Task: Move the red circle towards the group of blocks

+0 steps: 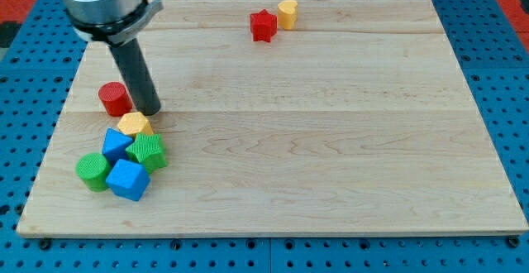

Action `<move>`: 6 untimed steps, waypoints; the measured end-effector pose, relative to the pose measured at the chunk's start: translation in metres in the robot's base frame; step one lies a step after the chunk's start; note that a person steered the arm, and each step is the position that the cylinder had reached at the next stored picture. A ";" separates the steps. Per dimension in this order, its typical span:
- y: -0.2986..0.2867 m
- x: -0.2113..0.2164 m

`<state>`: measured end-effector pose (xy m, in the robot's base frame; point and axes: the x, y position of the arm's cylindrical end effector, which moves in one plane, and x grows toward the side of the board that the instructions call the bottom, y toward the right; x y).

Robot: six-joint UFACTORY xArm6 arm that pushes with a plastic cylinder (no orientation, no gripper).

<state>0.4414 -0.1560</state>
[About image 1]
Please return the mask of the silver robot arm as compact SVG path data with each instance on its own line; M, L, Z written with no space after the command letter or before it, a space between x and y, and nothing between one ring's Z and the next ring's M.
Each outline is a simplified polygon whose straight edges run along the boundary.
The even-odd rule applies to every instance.
M62 0L74 31L109 48L136 109L151 116L161 101L137 37L161 12L160 0Z

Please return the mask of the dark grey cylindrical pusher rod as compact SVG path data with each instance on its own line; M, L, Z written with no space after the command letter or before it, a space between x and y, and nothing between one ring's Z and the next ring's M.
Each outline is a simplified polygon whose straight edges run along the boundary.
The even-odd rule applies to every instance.
M137 39L110 47L110 51L136 110L155 115L161 102Z

